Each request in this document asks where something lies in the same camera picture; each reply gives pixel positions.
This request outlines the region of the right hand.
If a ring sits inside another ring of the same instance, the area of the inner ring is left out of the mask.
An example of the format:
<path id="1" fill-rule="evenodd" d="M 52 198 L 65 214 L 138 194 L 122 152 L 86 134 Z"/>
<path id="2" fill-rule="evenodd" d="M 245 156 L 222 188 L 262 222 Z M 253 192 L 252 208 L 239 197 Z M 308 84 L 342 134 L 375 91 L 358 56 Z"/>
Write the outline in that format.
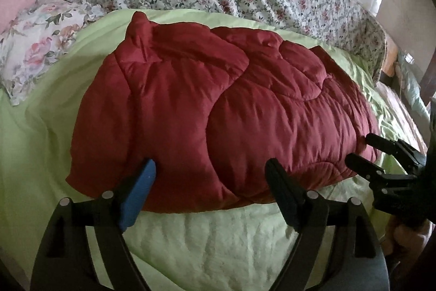
<path id="1" fill-rule="evenodd" d="M 391 216 L 381 242 L 385 256 L 394 257 L 394 271 L 405 273 L 417 262 L 432 236 L 435 225 L 425 221 L 418 230 L 413 230 Z"/>

